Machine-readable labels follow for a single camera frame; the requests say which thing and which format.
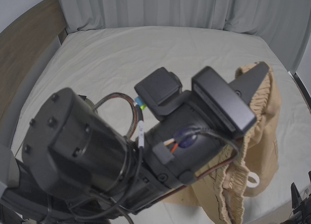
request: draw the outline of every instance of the clothing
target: clothing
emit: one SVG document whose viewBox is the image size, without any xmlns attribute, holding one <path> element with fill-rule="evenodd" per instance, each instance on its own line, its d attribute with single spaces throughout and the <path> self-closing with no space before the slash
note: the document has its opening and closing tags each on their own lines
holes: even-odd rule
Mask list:
<svg viewBox="0 0 311 224">
<path fill-rule="evenodd" d="M 238 68 L 235 77 L 255 65 L 249 64 Z M 276 127 L 281 102 L 273 70 L 269 67 L 268 74 L 249 105 L 256 114 L 257 122 L 244 136 L 237 160 L 164 201 L 201 206 L 216 224 L 241 224 L 244 196 L 253 197 L 264 191 L 278 169 Z M 224 147 L 216 157 L 197 172 L 197 175 L 228 159 L 231 153 L 230 146 Z M 257 174 L 260 179 L 259 185 L 255 188 L 247 187 L 250 171 Z"/>
</svg>

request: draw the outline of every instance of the wood panel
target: wood panel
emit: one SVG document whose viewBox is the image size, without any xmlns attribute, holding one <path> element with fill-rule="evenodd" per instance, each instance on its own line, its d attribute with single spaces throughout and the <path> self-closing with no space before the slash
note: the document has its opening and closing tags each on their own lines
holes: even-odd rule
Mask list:
<svg viewBox="0 0 311 224">
<path fill-rule="evenodd" d="M 23 78 L 66 21 L 58 0 L 44 0 L 0 33 L 0 125 Z"/>
</svg>

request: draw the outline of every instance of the mattress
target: mattress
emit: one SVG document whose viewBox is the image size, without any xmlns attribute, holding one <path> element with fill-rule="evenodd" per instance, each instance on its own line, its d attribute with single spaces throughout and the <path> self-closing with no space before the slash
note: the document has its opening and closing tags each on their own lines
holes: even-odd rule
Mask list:
<svg viewBox="0 0 311 224">
<path fill-rule="evenodd" d="M 279 170 L 268 188 L 245 198 L 244 222 L 262 217 L 290 200 L 290 185 L 299 191 L 309 185 L 311 115 L 282 63 L 259 37 L 188 27 L 132 27 L 69 34 L 31 91 L 21 111 L 12 150 L 16 154 L 29 120 L 53 93 L 71 87 L 93 102 L 112 92 L 136 97 L 134 85 L 159 67 L 173 71 L 184 90 L 204 66 L 213 67 L 227 82 L 239 66 L 266 61 L 272 66 L 282 97 L 277 128 Z M 99 114 L 121 134 L 131 123 L 131 110 L 122 99 L 110 100 Z M 146 129 L 157 123 L 144 111 Z M 212 223 L 200 207 L 158 203 L 133 217 L 139 223 Z M 112 223 L 126 223 L 124 218 Z"/>
</svg>

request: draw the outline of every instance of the curtain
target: curtain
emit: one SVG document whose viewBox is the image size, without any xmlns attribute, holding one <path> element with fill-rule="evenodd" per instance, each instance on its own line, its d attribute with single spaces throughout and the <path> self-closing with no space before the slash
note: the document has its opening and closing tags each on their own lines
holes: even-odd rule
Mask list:
<svg viewBox="0 0 311 224">
<path fill-rule="evenodd" d="M 68 33 L 144 25 L 260 36 L 295 72 L 311 32 L 311 0 L 60 0 Z"/>
</svg>

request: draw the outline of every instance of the bed frame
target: bed frame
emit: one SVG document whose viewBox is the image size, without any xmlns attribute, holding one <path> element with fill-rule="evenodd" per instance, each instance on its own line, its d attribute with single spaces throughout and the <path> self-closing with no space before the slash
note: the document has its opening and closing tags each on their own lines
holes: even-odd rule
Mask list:
<svg viewBox="0 0 311 224">
<path fill-rule="evenodd" d="M 59 1 L 44 0 L 0 33 L 0 127 L 7 122 L 10 108 L 20 108 L 16 109 L 20 112 L 24 103 L 13 106 L 14 98 L 18 97 L 20 90 L 25 94 L 25 89 L 22 89 L 25 80 L 33 76 L 31 69 L 55 38 L 58 36 L 63 43 L 67 36 L 66 26 Z M 0 135 L 0 142 L 10 146 L 12 141 L 5 141 Z"/>
</svg>

